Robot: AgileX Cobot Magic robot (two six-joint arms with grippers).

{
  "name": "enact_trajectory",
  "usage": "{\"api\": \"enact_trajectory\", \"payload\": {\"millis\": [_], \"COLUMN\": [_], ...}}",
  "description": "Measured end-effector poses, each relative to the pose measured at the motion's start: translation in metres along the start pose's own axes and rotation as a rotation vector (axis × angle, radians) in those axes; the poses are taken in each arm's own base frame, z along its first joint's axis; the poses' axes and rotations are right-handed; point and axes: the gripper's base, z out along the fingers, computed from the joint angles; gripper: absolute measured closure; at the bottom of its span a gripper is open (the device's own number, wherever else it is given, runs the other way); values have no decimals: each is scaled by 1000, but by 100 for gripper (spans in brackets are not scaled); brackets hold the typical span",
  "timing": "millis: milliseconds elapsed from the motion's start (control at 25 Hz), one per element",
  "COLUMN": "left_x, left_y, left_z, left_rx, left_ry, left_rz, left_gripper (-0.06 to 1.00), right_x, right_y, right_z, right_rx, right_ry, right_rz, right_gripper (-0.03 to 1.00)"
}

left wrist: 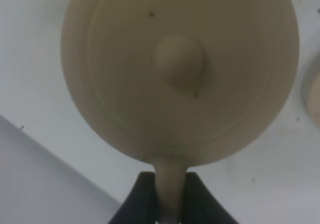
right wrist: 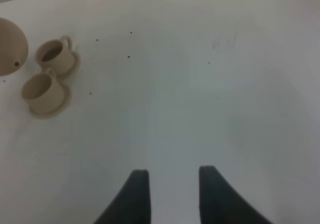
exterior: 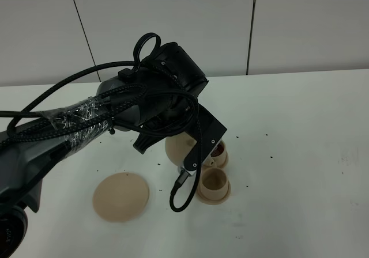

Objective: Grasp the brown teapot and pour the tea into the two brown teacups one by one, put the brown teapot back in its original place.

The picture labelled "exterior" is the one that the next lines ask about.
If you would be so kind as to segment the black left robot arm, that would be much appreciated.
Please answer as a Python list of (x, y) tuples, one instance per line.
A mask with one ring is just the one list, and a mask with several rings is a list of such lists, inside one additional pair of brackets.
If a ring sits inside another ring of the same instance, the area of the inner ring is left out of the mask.
[[(93, 97), (64, 108), (36, 107), (63, 86), (95, 71), (118, 68)], [(95, 65), (58, 82), (10, 119), (1, 132), (1, 256), (9, 257), (28, 227), (26, 208), (38, 211), (43, 178), (59, 162), (105, 132), (138, 132), (134, 148), (144, 153), (160, 140), (199, 126), (203, 71), (177, 43), (143, 35), (133, 60)]]

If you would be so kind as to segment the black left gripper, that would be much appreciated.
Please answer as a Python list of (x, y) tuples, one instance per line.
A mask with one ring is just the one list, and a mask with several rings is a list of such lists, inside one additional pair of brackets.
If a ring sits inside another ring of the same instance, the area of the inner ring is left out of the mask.
[(165, 137), (190, 127), (198, 116), (199, 104), (190, 93), (148, 93), (138, 101), (139, 136), (133, 147), (141, 154)]

